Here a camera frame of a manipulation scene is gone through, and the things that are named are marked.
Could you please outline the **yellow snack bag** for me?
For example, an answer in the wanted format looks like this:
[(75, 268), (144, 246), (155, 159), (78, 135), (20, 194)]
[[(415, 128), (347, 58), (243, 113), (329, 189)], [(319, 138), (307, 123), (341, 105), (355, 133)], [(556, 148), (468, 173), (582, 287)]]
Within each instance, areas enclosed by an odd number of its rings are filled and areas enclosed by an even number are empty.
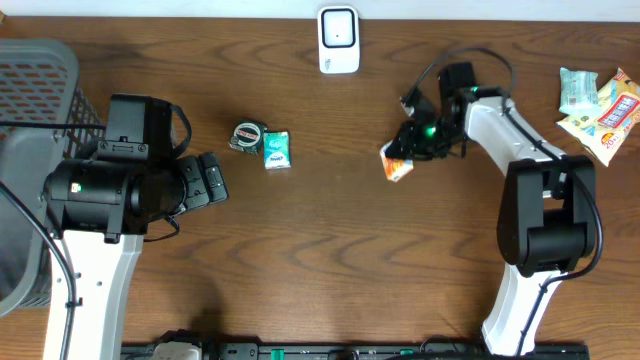
[(608, 166), (639, 122), (639, 85), (618, 68), (599, 90), (594, 115), (566, 115), (557, 122), (604, 166)]

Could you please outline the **round green tape measure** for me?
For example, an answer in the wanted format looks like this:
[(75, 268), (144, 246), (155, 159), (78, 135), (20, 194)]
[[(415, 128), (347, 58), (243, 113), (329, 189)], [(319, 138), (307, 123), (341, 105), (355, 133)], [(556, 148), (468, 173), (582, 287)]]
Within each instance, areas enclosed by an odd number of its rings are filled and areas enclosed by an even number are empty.
[(228, 144), (234, 150), (258, 156), (266, 130), (263, 123), (243, 120), (235, 127)]

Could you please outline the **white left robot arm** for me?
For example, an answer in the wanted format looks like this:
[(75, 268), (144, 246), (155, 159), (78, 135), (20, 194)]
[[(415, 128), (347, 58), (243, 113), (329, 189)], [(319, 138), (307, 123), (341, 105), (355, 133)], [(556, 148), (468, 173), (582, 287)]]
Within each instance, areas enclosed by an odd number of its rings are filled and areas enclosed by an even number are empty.
[(46, 178), (55, 258), (46, 359), (116, 359), (130, 283), (150, 223), (228, 199), (213, 153), (185, 152), (168, 101), (115, 94), (103, 138)]

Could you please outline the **teal snack packet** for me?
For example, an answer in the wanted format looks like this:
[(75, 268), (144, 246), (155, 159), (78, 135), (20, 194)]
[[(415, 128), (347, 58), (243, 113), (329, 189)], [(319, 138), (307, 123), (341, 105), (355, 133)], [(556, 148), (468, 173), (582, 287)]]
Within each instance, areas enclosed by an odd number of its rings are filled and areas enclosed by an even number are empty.
[(559, 111), (567, 115), (594, 115), (599, 111), (596, 80), (598, 74), (560, 68)]

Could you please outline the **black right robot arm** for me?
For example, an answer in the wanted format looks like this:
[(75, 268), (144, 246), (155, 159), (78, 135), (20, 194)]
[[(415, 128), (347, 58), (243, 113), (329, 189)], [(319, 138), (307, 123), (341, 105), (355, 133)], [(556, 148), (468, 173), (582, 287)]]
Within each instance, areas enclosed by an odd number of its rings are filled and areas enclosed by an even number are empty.
[(550, 145), (499, 86), (477, 83), (471, 63), (438, 74), (441, 106), (413, 86), (400, 99), (408, 118), (384, 149), (387, 159), (444, 159), (454, 146), (477, 143), (504, 176), (496, 239), (505, 262), (495, 304), (484, 320), (493, 356), (535, 350), (535, 334), (554, 292), (585, 276), (602, 254), (595, 168), (585, 156)]

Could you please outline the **orange snack packet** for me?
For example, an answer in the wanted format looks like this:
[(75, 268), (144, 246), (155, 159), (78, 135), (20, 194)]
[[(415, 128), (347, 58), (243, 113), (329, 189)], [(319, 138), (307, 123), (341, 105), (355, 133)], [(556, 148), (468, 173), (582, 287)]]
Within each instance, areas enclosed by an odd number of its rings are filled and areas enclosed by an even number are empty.
[(409, 174), (414, 169), (414, 164), (412, 160), (400, 160), (400, 159), (391, 159), (385, 155), (385, 151), (391, 145), (391, 141), (384, 144), (380, 151), (380, 158), (382, 161), (383, 170), (385, 172), (385, 176), (389, 181), (398, 182), (404, 176)]

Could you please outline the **small teal tissue pack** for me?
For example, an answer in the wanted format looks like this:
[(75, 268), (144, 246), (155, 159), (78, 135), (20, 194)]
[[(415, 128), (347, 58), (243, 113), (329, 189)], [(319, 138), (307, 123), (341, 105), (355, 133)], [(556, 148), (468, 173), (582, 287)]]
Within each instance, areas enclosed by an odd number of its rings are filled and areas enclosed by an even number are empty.
[(287, 131), (264, 135), (264, 166), (267, 170), (290, 168), (290, 136)]

